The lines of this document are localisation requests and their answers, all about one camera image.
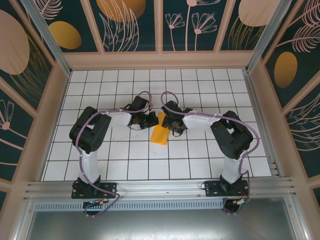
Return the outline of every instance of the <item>gray floor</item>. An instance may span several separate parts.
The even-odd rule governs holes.
[[[238,215],[221,209],[36,212],[28,240],[294,240],[284,201],[253,199]]]

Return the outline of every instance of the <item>yellow block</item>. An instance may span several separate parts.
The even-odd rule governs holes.
[[[154,126],[154,129],[150,138],[151,143],[161,144],[161,145],[167,144],[170,130],[169,128],[162,126],[165,116],[166,116],[165,113],[162,111],[158,113],[159,124]]]

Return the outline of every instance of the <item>white grid mat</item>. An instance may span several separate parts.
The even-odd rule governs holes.
[[[79,154],[69,132],[87,106],[98,110],[124,107],[141,91],[150,91],[152,107],[161,111],[160,95],[175,93],[180,107],[208,114],[234,111],[258,133],[256,118],[241,69],[146,69],[73,71],[42,180],[72,181],[79,174]],[[171,95],[166,100],[174,100]],[[218,178],[224,155],[212,133],[188,129],[169,136],[167,145],[149,142],[153,129],[109,129],[98,150],[102,180]],[[246,158],[242,172],[271,177],[261,142]]]

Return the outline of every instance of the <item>white tile grid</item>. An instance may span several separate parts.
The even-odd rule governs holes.
[[[181,107],[209,114],[234,111],[258,130],[240,69],[74,71],[42,179],[77,178],[79,154],[72,146],[69,132],[84,108],[124,107],[145,90],[152,93],[156,113],[162,111],[160,95],[167,90],[177,94]],[[166,100],[174,98],[167,95]],[[206,179],[218,178],[222,173],[224,155],[212,133],[188,129],[180,137],[170,134],[167,145],[159,145],[148,142],[152,131],[153,128],[136,131],[128,127],[109,130],[98,152],[101,179]],[[262,145],[244,160],[242,170],[249,170],[253,177],[271,176]]]

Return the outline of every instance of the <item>yellow sponge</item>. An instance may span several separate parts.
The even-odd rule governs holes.
[[[169,128],[162,126],[165,116],[166,116],[165,113],[162,111],[158,113],[159,124],[154,126],[154,129],[150,138],[151,143],[161,144],[161,145],[167,144],[170,130]]]

